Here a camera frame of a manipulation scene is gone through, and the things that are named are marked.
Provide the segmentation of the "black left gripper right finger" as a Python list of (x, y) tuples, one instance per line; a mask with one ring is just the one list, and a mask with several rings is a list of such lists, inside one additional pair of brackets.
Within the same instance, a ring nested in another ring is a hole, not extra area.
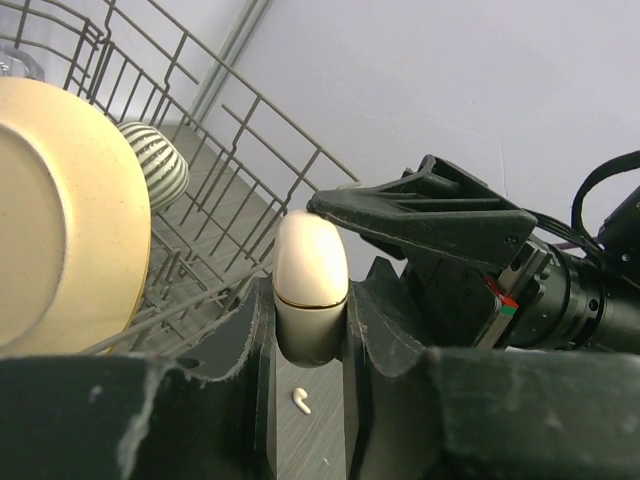
[(639, 360), (427, 347), (351, 287), (342, 354), (351, 479), (635, 479)]

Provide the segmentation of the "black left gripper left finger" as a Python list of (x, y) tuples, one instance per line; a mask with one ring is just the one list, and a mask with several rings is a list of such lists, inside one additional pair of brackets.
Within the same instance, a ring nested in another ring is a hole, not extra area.
[(272, 479), (270, 282), (175, 359), (20, 356), (1, 362), (5, 479)]

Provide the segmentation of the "beige small earbud case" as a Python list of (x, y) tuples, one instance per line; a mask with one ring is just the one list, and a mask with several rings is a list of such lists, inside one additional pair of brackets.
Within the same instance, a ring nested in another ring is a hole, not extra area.
[(286, 215), (277, 232), (272, 285), (280, 350), (303, 368), (336, 357), (349, 293), (346, 253), (337, 228), (305, 210)]

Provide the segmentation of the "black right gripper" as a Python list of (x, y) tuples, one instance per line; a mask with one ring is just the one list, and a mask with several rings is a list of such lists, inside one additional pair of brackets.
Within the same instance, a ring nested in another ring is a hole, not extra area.
[(427, 155), (388, 183), (318, 191), (306, 208), (407, 256), (401, 274), (376, 265), (364, 283), (369, 335), (442, 347), (607, 347), (604, 275), (586, 259), (526, 242), (536, 218), (447, 160)]

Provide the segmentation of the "white earbud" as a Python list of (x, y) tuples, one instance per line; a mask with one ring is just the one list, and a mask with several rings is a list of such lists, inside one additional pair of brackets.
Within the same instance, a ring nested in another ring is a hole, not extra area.
[(296, 387), (291, 394), (291, 398), (295, 406), (305, 415), (311, 414), (311, 409), (307, 405), (306, 400), (308, 393), (304, 388)]

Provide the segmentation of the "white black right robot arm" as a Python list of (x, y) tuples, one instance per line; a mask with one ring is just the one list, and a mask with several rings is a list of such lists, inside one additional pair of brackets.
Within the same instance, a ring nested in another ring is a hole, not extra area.
[(638, 166), (633, 152), (596, 168), (569, 222), (434, 155), (385, 184), (316, 192), (307, 208), (405, 262), (419, 328), (437, 345), (637, 353), (639, 196), (597, 235), (582, 213), (596, 185)]

